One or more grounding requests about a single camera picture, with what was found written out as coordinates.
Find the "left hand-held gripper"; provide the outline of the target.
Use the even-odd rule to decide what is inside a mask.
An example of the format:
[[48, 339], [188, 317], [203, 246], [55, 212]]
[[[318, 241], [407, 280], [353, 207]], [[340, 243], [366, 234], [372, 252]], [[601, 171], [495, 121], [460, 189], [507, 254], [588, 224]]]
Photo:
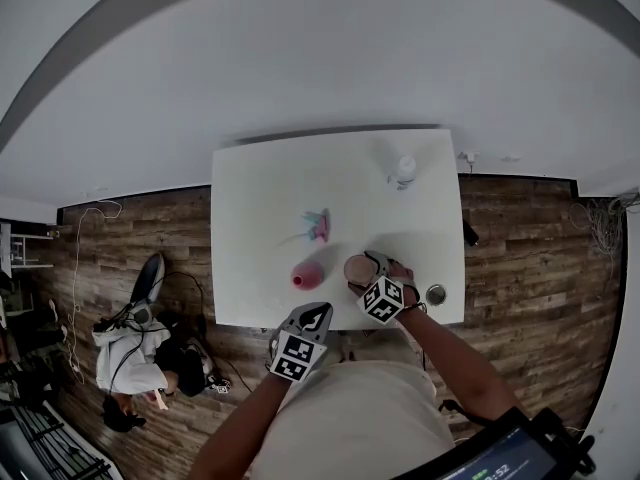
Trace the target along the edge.
[[[325, 345], [316, 342], [326, 340], [332, 317], [333, 306], [328, 302], [311, 302], [294, 308], [279, 327], [270, 372], [292, 383], [304, 381], [327, 351]], [[315, 342], [304, 337], [311, 337]]]

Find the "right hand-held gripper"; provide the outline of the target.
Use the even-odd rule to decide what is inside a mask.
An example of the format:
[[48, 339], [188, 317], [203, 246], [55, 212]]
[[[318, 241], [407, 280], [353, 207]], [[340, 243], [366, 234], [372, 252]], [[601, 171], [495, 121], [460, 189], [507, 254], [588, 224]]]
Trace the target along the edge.
[[381, 325], [389, 324], [404, 309], [412, 306], [406, 301], [409, 289], [416, 298], [419, 293], [412, 282], [405, 284], [400, 278], [389, 278], [390, 258], [373, 250], [365, 250], [364, 256], [372, 264], [373, 277], [378, 278], [369, 287], [352, 282], [347, 283], [349, 290], [356, 295], [357, 305], [362, 313]]

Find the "pink dimpled glass cup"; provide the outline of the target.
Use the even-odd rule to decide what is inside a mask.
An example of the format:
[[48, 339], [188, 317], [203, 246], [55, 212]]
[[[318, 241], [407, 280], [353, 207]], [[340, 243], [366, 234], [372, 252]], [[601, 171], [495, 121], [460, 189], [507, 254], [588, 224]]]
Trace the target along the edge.
[[365, 289], [378, 276], [377, 264], [365, 254], [348, 258], [343, 267], [347, 283]]

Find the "red pink bottle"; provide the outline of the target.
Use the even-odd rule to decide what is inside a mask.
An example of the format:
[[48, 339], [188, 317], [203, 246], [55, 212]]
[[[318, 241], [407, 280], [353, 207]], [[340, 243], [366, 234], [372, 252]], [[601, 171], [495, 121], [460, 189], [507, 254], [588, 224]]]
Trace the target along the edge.
[[332, 268], [332, 253], [328, 249], [317, 251], [292, 269], [291, 283], [301, 291], [314, 290], [326, 280]]

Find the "person's right forearm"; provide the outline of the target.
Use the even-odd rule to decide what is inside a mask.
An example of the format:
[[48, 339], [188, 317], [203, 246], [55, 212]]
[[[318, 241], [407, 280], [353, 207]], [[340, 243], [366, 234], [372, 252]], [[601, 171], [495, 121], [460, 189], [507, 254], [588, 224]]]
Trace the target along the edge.
[[514, 407], [524, 412], [494, 366], [453, 332], [418, 308], [405, 309], [396, 319], [423, 349], [464, 410], [490, 420]]

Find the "person's left forearm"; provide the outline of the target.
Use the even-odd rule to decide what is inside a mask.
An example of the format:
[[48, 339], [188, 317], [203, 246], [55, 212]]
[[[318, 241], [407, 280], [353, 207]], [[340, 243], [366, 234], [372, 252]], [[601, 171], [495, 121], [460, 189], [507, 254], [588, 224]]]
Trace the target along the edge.
[[202, 446], [188, 480], [242, 480], [290, 386], [269, 373]]

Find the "small clear white-capped bottle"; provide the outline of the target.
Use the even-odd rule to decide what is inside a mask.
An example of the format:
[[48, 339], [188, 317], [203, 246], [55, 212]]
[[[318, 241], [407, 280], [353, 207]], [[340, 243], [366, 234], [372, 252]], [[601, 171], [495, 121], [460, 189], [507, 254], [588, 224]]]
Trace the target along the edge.
[[387, 183], [392, 185], [397, 191], [406, 190], [415, 180], [417, 173], [417, 163], [414, 157], [405, 155], [400, 157], [392, 172], [387, 178]]

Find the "person's right hand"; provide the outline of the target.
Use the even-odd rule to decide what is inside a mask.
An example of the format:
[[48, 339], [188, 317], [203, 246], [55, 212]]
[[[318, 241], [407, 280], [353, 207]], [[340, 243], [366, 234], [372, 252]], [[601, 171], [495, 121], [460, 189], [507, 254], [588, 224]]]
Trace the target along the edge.
[[414, 273], [399, 261], [390, 259], [388, 277], [396, 284], [402, 286], [404, 304], [406, 307], [420, 302], [420, 294], [414, 281]]

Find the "person's beige shirt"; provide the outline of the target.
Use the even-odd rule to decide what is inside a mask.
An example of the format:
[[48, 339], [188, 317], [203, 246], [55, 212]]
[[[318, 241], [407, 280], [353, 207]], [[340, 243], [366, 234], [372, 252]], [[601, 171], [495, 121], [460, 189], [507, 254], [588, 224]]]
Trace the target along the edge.
[[344, 362], [290, 390], [250, 479], [391, 480], [453, 446], [426, 372], [398, 362]]

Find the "white square table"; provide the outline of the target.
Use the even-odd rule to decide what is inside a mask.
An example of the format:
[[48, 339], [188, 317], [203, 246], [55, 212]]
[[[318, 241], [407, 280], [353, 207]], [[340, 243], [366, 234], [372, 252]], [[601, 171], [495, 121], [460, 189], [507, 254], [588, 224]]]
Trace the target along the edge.
[[[397, 160], [415, 158], [404, 191], [387, 183]], [[430, 307], [442, 324], [460, 323], [465, 307], [462, 210], [456, 159], [444, 129], [338, 133], [219, 150], [211, 182], [211, 258], [219, 324], [275, 328], [292, 309], [316, 301], [334, 309], [335, 330], [370, 329], [343, 273], [365, 250], [412, 269], [420, 292], [442, 284], [447, 299]], [[301, 215], [328, 208], [328, 243], [286, 237], [305, 231]], [[333, 268], [316, 289], [293, 287], [292, 269], [317, 251]]]

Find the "black metal rack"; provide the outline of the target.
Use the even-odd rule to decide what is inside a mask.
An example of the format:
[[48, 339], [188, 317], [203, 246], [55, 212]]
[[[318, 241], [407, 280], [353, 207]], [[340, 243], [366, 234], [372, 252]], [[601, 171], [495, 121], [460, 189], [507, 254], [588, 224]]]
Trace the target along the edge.
[[125, 480], [49, 404], [0, 402], [0, 480]]

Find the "white desk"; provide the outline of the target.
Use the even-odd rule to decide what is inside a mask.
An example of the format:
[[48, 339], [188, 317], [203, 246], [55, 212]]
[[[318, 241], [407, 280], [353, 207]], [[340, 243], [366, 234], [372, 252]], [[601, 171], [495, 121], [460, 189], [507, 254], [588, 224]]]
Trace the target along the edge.
[[49, 242], [59, 237], [59, 232], [46, 231], [44, 234], [15, 233], [9, 221], [0, 220], [0, 270], [9, 278], [15, 272], [53, 268], [39, 257], [29, 253], [29, 244], [34, 241]]

